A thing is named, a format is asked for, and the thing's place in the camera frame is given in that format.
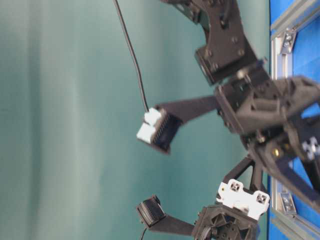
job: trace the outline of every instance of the teal fabric backdrop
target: teal fabric backdrop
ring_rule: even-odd
[[[268,2],[239,1],[259,57]],[[213,92],[194,59],[199,26],[158,0],[119,4],[150,106]],[[245,156],[216,113],[183,127],[170,156],[136,140],[143,106],[111,0],[2,0],[0,31],[0,239],[138,239],[135,206],[152,194],[193,223]]]

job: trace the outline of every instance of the screw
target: screw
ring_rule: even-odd
[[[215,63],[215,62],[212,64],[212,67],[214,71],[217,71],[219,69],[218,63]]]
[[[238,51],[238,55],[239,55],[239,56],[245,55],[245,50],[240,49],[240,50]]]
[[[231,41],[234,43],[234,44],[237,44],[238,43],[238,38],[236,36],[233,36],[231,38]]]
[[[285,37],[285,40],[286,41],[291,41],[292,40],[292,35],[287,34],[286,37]]]
[[[279,156],[280,156],[280,151],[279,151],[279,149],[278,149],[278,148],[273,149],[272,154],[273,154],[274,156],[276,156],[276,157],[279,157]]]
[[[289,41],[285,41],[284,44],[283,44],[283,46],[284,46],[285,48],[288,48],[288,47],[290,46],[290,42],[289,42]]]
[[[205,54],[206,54],[207,56],[211,57],[211,56],[212,56],[212,51],[207,49],[207,50],[205,51]]]

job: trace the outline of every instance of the black wire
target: black wire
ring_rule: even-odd
[[[144,239],[144,236],[145,236],[145,233],[147,231],[147,228],[145,228],[141,234],[141,237],[140,237],[140,240],[143,240]]]
[[[113,0],[113,3],[115,5],[116,11],[118,13],[118,16],[119,16],[119,19],[120,19],[120,23],[121,23],[121,27],[122,27],[122,30],[123,30],[123,33],[124,33],[124,37],[125,37],[125,40],[126,40],[126,43],[127,43],[128,47],[129,47],[130,54],[131,54],[131,57],[132,57],[132,60],[133,60],[134,66],[135,66],[135,70],[136,70],[136,74],[137,74],[137,77],[138,77],[138,83],[139,83],[140,94],[141,94],[144,110],[146,112],[149,112],[149,108],[148,108],[148,104],[147,104],[147,100],[146,100],[146,95],[145,95],[145,90],[144,90],[144,85],[143,85],[143,82],[142,82],[141,72],[140,72],[139,64],[138,64],[138,61],[137,61],[137,58],[136,58],[136,55],[135,55],[135,51],[134,51],[134,48],[132,47],[132,44],[131,44],[131,41],[130,41],[130,38],[129,38],[129,35],[128,35],[128,31],[127,31],[127,28],[126,28],[126,24],[125,24],[124,18],[122,16],[122,13],[121,13],[121,10],[120,10],[120,7],[119,7],[118,0]]]

